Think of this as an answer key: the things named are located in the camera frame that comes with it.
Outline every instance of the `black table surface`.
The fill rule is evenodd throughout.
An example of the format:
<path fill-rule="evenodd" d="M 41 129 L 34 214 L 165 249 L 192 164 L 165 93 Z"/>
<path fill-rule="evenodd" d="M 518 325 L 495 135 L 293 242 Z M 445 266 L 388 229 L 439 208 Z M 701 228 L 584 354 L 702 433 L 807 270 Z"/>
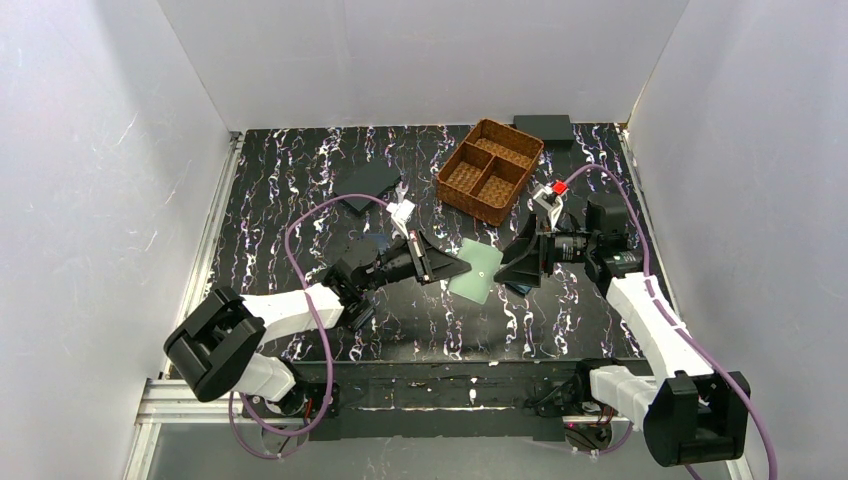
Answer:
<path fill-rule="evenodd" d="M 570 148 L 548 147 L 511 215 L 491 227 L 436 199 L 434 176 L 471 126 L 348 127 L 250 130 L 245 134 L 215 259 L 207 282 L 231 285 L 242 294 L 263 295 L 300 288 L 285 256 L 286 226 L 332 198 L 333 185 L 366 162 L 400 168 L 415 209 L 410 228 L 420 228 L 438 247 L 457 252 L 462 238 L 503 249 L 530 212 L 529 192 L 538 183 L 564 179 L 586 163 L 598 163 L 636 193 L 613 124 L 576 124 Z M 609 178 L 592 172 L 576 180 L 566 208 L 585 210 L 592 192 L 615 192 Z M 386 196 L 395 199 L 395 192 Z M 358 217 L 342 204 L 317 212 L 292 238 L 308 278 L 332 265 L 348 242 L 362 233 L 391 234 L 388 215 L 372 206 Z M 635 235 L 633 244 L 637 245 Z M 542 288 L 521 298 L 496 285 L 485 305 L 447 291 L 446 282 L 421 286 L 408 279 L 374 294 L 376 318 L 358 332 L 329 332 L 339 361 L 451 362 L 464 360 L 571 360 L 640 356 L 621 317 L 601 298 L 582 266 L 560 265 Z M 317 332 L 265 345 L 265 355 L 322 360 Z"/>

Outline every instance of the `red button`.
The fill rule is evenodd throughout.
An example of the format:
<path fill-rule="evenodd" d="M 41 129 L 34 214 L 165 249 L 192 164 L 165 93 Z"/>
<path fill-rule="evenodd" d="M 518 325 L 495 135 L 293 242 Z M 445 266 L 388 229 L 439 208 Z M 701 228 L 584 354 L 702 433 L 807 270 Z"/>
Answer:
<path fill-rule="evenodd" d="M 564 184 L 559 180 L 557 180 L 557 182 L 553 186 L 553 191 L 557 195 L 562 195 L 563 193 L 565 193 L 566 190 L 568 190 L 568 185 Z"/>

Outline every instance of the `wire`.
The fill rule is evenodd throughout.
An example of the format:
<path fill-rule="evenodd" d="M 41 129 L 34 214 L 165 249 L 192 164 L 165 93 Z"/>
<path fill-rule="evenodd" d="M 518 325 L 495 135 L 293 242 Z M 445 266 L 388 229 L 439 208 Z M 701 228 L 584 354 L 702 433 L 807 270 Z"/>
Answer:
<path fill-rule="evenodd" d="M 569 175 L 569 177 L 565 180 L 565 184 L 567 185 L 571 183 L 575 178 L 577 178 L 578 175 L 587 170 L 592 169 L 600 170 L 607 176 L 609 176 L 615 186 L 618 188 L 618 192 L 624 199 L 624 204 L 627 206 L 627 212 L 630 214 L 630 220 L 636 226 L 636 234 L 639 237 L 639 243 L 642 246 L 642 272 L 644 273 L 645 277 L 650 276 L 651 251 L 648 248 L 648 244 L 646 242 L 645 232 L 642 231 L 642 226 L 639 223 L 639 218 L 636 216 L 636 211 L 633 210 L 633 205 L 630 203 L 630 199 L 627 197 L 627 192 L 624 191 L 624 187 L 621 185 L 621 182 L 615 177 L 615 175 L 613 175 L 612 172 L 602 167 L 601 165 L 590 163 L 588 165 L 584 165 L 578 168 L 574 171 L 574 173 Z M 653 297 L 653 286 L 651 286 L 650 282 L 647 279 L 645 280 L 645 285 L 648 287 L 648 293 L 651 295 L 651 297 Z M 669 315 L 669 313 L 665 310 L 665 307 L 662 306 L 662 302 L 657 299 L 654 299 L 654 305 L 657 307 L 657 310 L 659 310 L 660 314 L 666 319 L 669 324 L 673 326 L 677 325 L 677 323 L 671 318 L 671 315 Z M 675 330 L 677 331 L 677 334 L 680 335 L 683 340 L 685 340 L 686 343 L 689 344 L 690 347 L 692 347 L 696 352 L 698 352 L 698 354 L 701 355 L 701 357 L 703 357 L 703 359 L 708 364 L 710 364 L 710 366 L 719 374 L 719 376 L 721 376 L 721 378 L 725 382 L 727 382 L 728 385 L 730 385 L 731 390 L 733 390 L 733 392 L 739 397 L 739 399 L 745 405 L 745 408 L 748 409 L 748 412 L 751 414 L 751 419 L 754 420 L 754 425 L 756 425 L 757 427 L 757 431 L 760 432 L 760 438 L 762 438 L 763 447 L 765 447 L 766 450 L 766 458 L 768 459 L 769 464 L 768 480 L 777 480 L 777 453 L 775 452 L 774 443 L 771 440 L 771 436 L 769 435 L 768 430 L 766 429 L 765 420 L 763 420 L 759 410 L 757 410 L 757 407 L 755 407 L 754 404 L 751 403 L 750 398 L 748 398 L 748 395 L 745 394 L 744 390 L 742 390 L 742 387 L 739 386 L 736 380 L 734 380 L 733 377 L 730 376 L 727 370 L 725 370 L 724 367 L 722 367 L 718 363 L 718 361 L 713 358 L 712 355 L 710 355 L 709 352 L 707 352 L 703 346 L 701 346 L 701 344 L 699 344 L 694 338 L 692 338 L 691 335 L 684 332 L 682 328 L 677 328 Z"/>
<path fill-rule="evenodd" d="M 309 287 L 309 285 L 306 282 L 306 276 L 303 274 L 303 271 L 301 270 L 300 266 L 297 264 L 297 259 L 292 254 L 291 246 L 290 246 L 291 234 L 294 231 L 294 229 L 297 228 L 298 225 L 300 225 L 304 220 L 306 220 L 313 213 L 317 212 L 318 210 L 321 210 L 322 208 L 328 207 L 328 206 L 332 205 L 333 203 L 336 203 L 340 200 L 344 200 L 346 198 L 364 198 L 366 200 L 371 200 L 372 202 L 379 204 L 383 208 L 385 208 L 386 205 L 387 205 L 387 203 L 384 202 L 383 200 L 380 200 L 379 198 L 376 198 L 376 197 L 372 197 L 370 195 L 363 195 L 363 194 L 358 194 L 358 193 L 349 193 L 347 195 L 340 195 L 338 197 L 331 198 L 330 200 L 327 200 L 324 203 L 321 203 L 320 205 L 316 206 L 315 208 L 312 208 L 311 210 L 309 210 L 308 212 L 303 214 L 300 218 L 295 220 L 291 225 L 288 226 L 288 228 L 286 228 L 286 236 L 285 236 L 286 257 L 291 262 L 292 267 L 294 268 L 294 271 L 297 274 L 298 279 L 300 280 L 301 287 L 303 287 L 304 290 L 306 290 Z M 327 331 L 324 329 L 324 324 L 321 322 L 321 315 L 318 314 L 318 310 L 315 308 L 315 304 L 312 303 L 312 298 L 306 292 L 304 292 L 304 295 L 306 297 L 306 305 L 309 307 L 309 312 L 312 314 L 312 318 L 315 320 L 315 326 L 318 328 L 318 335 L 321 337 L 321 344 L 324 347 L 324 355 L 326 357 L 326 362 L 327 362 L 327 388 L 324 392 L 324 398 L 323 398 L 323 401 L 321 403 L 321 408 L 318 410 L 318 413 L 315 415 L 315 419 L 312 422 L 309 422 L 303 428 L 301 428 L 299 430 L 295 430 L 295 431 L 288 431 L 288 430 L 276 428 L 273 425 L 266 422 L 265 420 L 263 420 L 256 413 L 256 411 L 253 409 L 253 406 L 250 405 L 250 402 L 247 401 L 247 397 L 244 395 L 244 393 L 239 392 L 239 397 L 241 398 L 242 405 L 244 405 L 244 408 L 247 410 L 247 413 L 250 415 L 251 418 L 253 418 L 253 420 L 256 423 L 258 423 L 267 432 L 275 433 L 277 435 L 283 435 L 285 437 L 297 437 L 297 436 L 300 436 L 300 435 L 303 435 L 305 433 L 312 431 L 316 426 L 318 426 L 318 424 L 324 418 L 324 415 L 327 413 L 327 409 L 329 408 L 330 402 L 332 401 L 332 398 L 333 398 L 333 354 L 330 350 L 330 340 L 329 340 L 329 338 L 327 338 Z M 235 396 L 235 394 L 233 392 L 230 392 L 229 408 L 228 408 L 227 414 L 228 414 L 228 417 L 229 417 L 229 420 L 230 420 L 230 427 L 233 430 L 233 435 L 236 437 L 236 440 L 238 441 L 239 445 L 241 445 L 242 448 L 245 451 L 247 451 L 248 453 L 250 453 L 251 455 L 253 455 L 254 457 L 257 457 L 257 458 L 262 458 L 262 459 L 266 459 L 266 460 L 275 460 L 275 459 L 278 459 L 278 458 L 288 457 L 289 455 L 294 454 L 295 452 L 297 452 L 301 448 L 303 448 L 304 445 L 306 445 L 306 442 L 304 441 L 303 443 L 297 445 L 292 450 L 290 450 L 286 453 L 278 453 L 276 455 L 265 454 L 265 453 L 259 452 L 257 450 L 254 450 L 250 445 L 247 444 L 247 442 L 245 442 L 244 438 L 242 438 L 242 436 L 241 436 L 241 433 L 239 433 L 238 429 L 236 428 L 234 412 L 233 412 L 233 398 L 234 398 L 234 396 Z"/>
<path fill-rule="evenodd" d="M 286 249 L 286 257 L 289 259 L 289 262 L 292 264 L 292 268 L 294 268 L 295 274 L 297 274 L 297 278 L 300 279 L 300 286 L 303 290 L 309 288 L 309 284 L 306 282 L 306 276 L 303 274 L 303 270 L 301 270 L 300 266 L 297 264 L 297 259 L 292 254 L 291 250 L 291 234 L 294 232 L 294 229 L 297 228 L 304 220 L 309 218 L 313 213 L 326 208 L 333 203 L 336 203 L 340 200 L 344 200 L 347 198 L 364 198 L 366 200 L 371 200 L 382 207 L 386 207 L 388 204 L 379 198 L 372 197 L 371 195 L 363 195 L 359 193 L 349 193 L 347 195 L 340 195 L 335 198 L 331 198 L 324 203 L 312 208 L 305 214 L 303 214 L 300 218 L 295 220 L 291 225 L 286 228 L 286 236 L 285 236 L 285 249 Z M 321 408 L 318 409 L 318 413 L 315 414 L 315 419 L 309 423 L 309 425 L 301 428 L 300 430 L 288 431 L 280 428 L 276 428 L 270 423 L 260 417 L 256 411 L 253 409 L 253 406 L 250 405 L 250 402 L 247 401 L 247 396 L 243 393 L 239 393 L 241 397 L 242 404 L 244 404 L 244 408 L 247 410 L 247 413 L 250 415 L 253 420 L 256 421 L 259 425 L 262 426 L 266 431 L 276 433 L 278 435 L 283 435 L 286 437 L 295 437 L 298 435 L 303 435 L 304 433 L 312 431 L 315 427 L 321 423 L 321 420 L 324 418 L 324 415 L 327 413 L 327 409 L 330 407 L 330 402 L 333 400 L 333 354 L 330 350 L 330 339 L 327 338 L 327 331 L 324 329 L 324 324 L 321 322 L 321 316 L 318 314 L 318 310 L 315 308 L 315 304 L 312 303 L 312 297 L 309 296 L 305 291 L 303 292 L 306 296 L 306 305 L 309 307 L 309 312 L 312 313 L 312 318 L 315 320 L 315 326 L 318 327 L 318 335 L 321 337 L 321 344 L 324 347 L 324 355 L 326 357 L 327 362 L 327 388 L 324 391 L 324 399 L 321 402 Z"/>

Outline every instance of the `white wall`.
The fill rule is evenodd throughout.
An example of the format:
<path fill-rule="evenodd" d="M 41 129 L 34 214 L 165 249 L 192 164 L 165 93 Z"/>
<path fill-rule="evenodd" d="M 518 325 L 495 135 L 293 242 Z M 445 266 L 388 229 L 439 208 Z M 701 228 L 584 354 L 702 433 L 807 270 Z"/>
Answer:
<path fill-rule="evenodd" d="M 623 122 L 688 0 L 159 0 L 231 130 Z"/>
<path fill-rule="evenodd" d="M 832 1 L 693 0 L 631 123 L 682 317 L 750 380 L 780 478 L 848 468 L 847 132 L 848 4 Z"/>
<path fill-rule="evenodd" d="M 0 5 L 0 464 L 119 478 L 228 133 L 155 0 Z"/>

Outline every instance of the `brown woven tray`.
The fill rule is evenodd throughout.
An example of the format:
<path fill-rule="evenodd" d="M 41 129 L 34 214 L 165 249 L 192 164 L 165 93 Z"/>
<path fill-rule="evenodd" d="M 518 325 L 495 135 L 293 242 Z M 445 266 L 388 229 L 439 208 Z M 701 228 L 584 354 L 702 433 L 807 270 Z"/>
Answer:
<path fill-rule="evenodd" d="M 480 120 L 436 176 L 436 196 L 472 217 L 500 225 L 536 169 L 542 141 Z"/>

